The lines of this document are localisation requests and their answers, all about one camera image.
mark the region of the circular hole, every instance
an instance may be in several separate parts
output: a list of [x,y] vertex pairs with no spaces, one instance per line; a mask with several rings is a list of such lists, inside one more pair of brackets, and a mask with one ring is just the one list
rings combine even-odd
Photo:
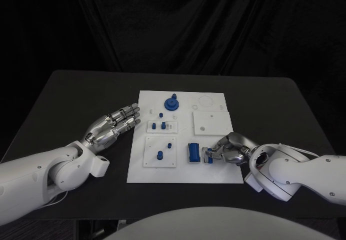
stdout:
[[255,159],[256,166],[263,165],[263,163],[268,161],[268,154],[266,152],[262,152],[259,156]]

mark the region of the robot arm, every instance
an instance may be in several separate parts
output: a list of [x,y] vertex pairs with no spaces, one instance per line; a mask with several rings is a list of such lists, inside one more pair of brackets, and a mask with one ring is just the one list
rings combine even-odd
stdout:
[[141,122],[138,110],[134,103],[95,121],[80,141],[0,164],[0,226],[77,188],[89,174],[105,175],[109,161],[96,153]]
[[317,157],[282,144],[258,145],[230,132],[204,154],[236,165],[248,162],[245,182],[276,199],[288,201],[302,185],[327,201],[346,205],[346,157],[324,155],[310,160],[300,152]]

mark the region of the black curtain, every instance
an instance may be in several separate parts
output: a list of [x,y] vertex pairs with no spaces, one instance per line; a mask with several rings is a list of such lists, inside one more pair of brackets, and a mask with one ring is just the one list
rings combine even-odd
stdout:
[[4,5],[3,72],[11,93],[4,113],[14,116],[1,136],[5,142],[52,71],[72,69],[288,77],[336,152],[346,154],[344,0],[60,0]]

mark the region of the black table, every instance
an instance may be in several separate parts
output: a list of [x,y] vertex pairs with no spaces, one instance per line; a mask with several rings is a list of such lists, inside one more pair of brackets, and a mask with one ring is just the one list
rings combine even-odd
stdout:
[[[282,143],[318,155],[333,148],[288,78],[54,71],[4,161],[80,140],[95,119],[138,101],[139,90],[225,93],[233,131],[259,144]],[[288,202],[248,184],[127,183],[132,132],[101,152],[105,176],[89,176],[65,200],[33,211],[28,219],[141,219],[170,210],[223,206],[279,217],[344,217],[346,206],[328,203],[305,187]]]

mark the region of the silver robotic hand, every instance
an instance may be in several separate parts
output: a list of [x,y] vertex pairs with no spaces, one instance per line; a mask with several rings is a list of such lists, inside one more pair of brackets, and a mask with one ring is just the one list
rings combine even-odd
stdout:
[[258,145],[235,132],[217,141],[212,151],[204,154],[238,166],[248,162],[245,182],[258,192],[263,189],[276,199],[288,201],[302,185],[328,202],[346,205],[344,156],[317,156],[284,144]]
[[236,132],[230,132],[204,154],[214,160],[240,166],[258,148],[258,144]]
[[80,141],[0,164],[0,226],[54,204],[57,194],[77,188],[89,174],[105,175],[109,161],[96,153],[141,122],[138,111],[134,103],[93,122]]
[[134,103],[114,113],[103,115],[90,124],[80,143],[95,154],[106,149],[116,141],[119,134],[141,122],[138,111],[138,104]]

